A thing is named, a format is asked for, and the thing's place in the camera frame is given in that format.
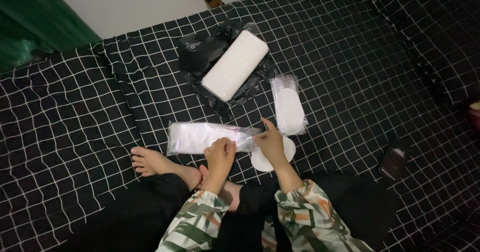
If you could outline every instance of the hand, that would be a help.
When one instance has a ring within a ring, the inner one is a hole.
[[[283,151],[283,136],[275,128],[273,123],[265,118],[261,118],[267,126],[267,131],[253,137],[253,141],[260,147],[261,152],[268,159],[273,168],[279,163],[287,160]]]
[[[203,154],[207,159],[209,176],[202,188],[218,194],[232,169],[237,146],[228,138],[219,138],[212,146],[207,147]]]

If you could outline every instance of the person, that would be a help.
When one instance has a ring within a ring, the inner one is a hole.
[[[262,186],[227,181],[235,142],[205,149],[208,169],[134,147],[143,180],[93,215],[59,251],[352,251],[379,249],[398,196],[386,183],[327,175],[302,180],[272,122],[254,137],[276,178]]]

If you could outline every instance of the white cylindrical package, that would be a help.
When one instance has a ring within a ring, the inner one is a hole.
[[[236,152],[251,152],[255,148],[253,136],[259,128],[194,122],[171,122],[168,127],[167,154],[201,155],[205,148],[219,138],[237,142]]]
[[[278,130],[284,135],[305,133],[308,121],[298,95],[297,77],[276,76],[270,80]]]
[[[203,77],[201,84],[228,102],[267,55],[267,43],[243,30],[232,45]]]
[[[285,136],[283,136],[283,151],[287,161],[290,163],[295,156],[297,149],[295,143]],[[255,147],[251,152],[251,165],[258,171],[268,172],[273,170],[272,164],[268,162],[268,159],[264,156],[260,147]]]

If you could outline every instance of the black pants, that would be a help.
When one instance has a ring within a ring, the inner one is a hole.
[[[374,250],[395,222],[398,196],[387,183],[347,175],[311,178],[328,195],[334,209],[351,230],[353,237]],[[277,217],[275,192],[278,180],[262,186],[246,185],[240,190],[236,213],[227,212],[220,224],[215,251],[261,251],[261,232],[265,217],[275,227],[278,251],[290,251],[291,245]],[[185,182],[174,174],[142,178],[120,197],[95,213],[88,223],[55,251],[69,252],[153,252],[171,220],[191,193]]]

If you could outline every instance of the white oval pad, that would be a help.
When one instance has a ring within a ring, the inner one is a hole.
[[[286,135],[298,133],[303,126],[305,112],[294,89],[282,89],[277,96],[277,122],[280,132]]]
[[[283,150],[285,152],[286,160],[290,163],[295,156],[296,147],[295,143],[287,137],[283,137]],[[255,147],[251,153],[251,165],[258,171],[272,171],[273,167],[268,159],[264,156],[260,147]]]

